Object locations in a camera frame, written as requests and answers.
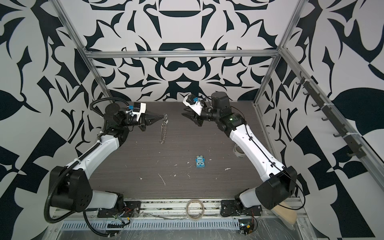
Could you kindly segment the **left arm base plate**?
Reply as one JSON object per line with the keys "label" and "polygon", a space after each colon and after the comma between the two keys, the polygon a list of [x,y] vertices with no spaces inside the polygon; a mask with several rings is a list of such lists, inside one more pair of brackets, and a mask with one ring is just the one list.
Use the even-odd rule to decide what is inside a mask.
{"label": "left arm base plate", "polygon": [[114,218],[120,216],[121,218],[133,217],[141,211],[141,201],[124,201],[123,204],[116,204],[112,209],[100,209],[98,211],[98,218]]}

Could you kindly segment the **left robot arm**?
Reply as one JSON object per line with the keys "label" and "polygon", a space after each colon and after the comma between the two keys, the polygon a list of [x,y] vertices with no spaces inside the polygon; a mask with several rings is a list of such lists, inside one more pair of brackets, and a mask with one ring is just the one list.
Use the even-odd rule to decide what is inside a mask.
{"label": "left robot arm", "polygon": [[64,167],[57,166],[50,173],[49,191],[44,205],[44,218],[47,223],[58,223],[74,213],[88,210],[107,210],[121,214],[124,209],[124,196],[115,192],[93,190],[89,179],[107,157],[121,147],[129,133],[138,127],[146,131],[165,115],[147,112],[144,103],[111,103],[105,112],[95,109],[104,120],[104,126],[95,144],[80,157]]}

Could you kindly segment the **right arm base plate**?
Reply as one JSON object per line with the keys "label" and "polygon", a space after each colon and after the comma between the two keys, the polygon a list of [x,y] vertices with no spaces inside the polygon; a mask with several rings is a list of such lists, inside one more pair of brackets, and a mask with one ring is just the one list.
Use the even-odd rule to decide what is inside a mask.
{"label": "right arm base plate", "polygon": [[239,217],[239,216],[261,216],[262,206],[254,206],[252,208],[242,208],[236,200],[221,200],[220,215],[222,217]]}

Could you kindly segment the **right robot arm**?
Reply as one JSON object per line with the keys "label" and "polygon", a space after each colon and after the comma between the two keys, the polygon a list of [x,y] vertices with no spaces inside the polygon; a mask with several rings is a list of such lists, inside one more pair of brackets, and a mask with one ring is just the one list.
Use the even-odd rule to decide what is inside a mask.
{"label": "right robot arm", "polygon": [[261,205],[272,210],[295,191],[297,185],[297,171],[293,167],[286,167],[279,162],[252,132],[244,116],[233,112],[228,95],[225,92],[215,92],[210,97],[208,106],[204,98],[195,95],[184,97],[183,104],[186,112],[182,115],[197,126],[209,121],[217,124],[240,149],[257,170],[262,184],[241,192],[237,200],[245,209]]}

